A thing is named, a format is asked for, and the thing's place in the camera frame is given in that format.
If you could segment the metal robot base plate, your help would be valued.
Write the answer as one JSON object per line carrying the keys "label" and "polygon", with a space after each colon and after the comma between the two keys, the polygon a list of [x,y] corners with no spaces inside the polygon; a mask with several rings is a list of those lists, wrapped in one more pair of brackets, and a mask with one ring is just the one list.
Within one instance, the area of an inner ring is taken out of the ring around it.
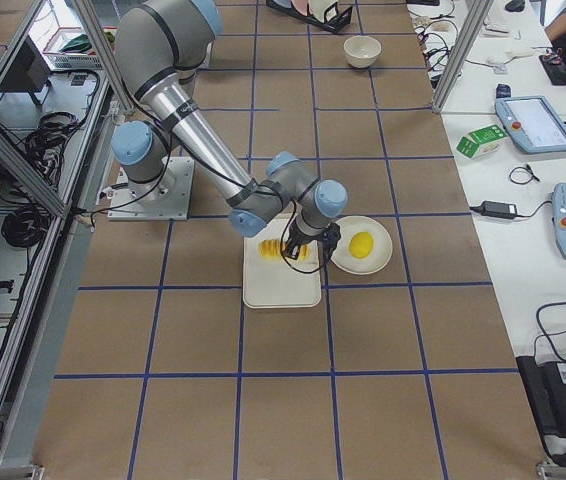
{"label": "metal robot base plate", "polygon": [[112,221],[184,221],[188,217],[195,162],[190,157],[163,158],[167,170],[160,182],[138,184],[119,167],[118,183],[109,196]]}

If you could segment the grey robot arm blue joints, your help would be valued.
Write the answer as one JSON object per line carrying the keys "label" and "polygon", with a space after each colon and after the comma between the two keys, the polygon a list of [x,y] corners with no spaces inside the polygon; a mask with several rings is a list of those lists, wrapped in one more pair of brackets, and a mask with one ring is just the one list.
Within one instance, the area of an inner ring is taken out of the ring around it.
{"label": "grey robot arm blue joints", "polygon": [[253,237],[291,201],[315,227],[341,214],[345,187],[321,180],[284,151],[272,159],[263,181],[252,178],[204,118],[191,97],[191,77],[222,24],[212,1],[145,1],[120,21],[115,58],[128,91],[153,110],[162,128],[208,165],[208,175],[230,206],[229,220]]}

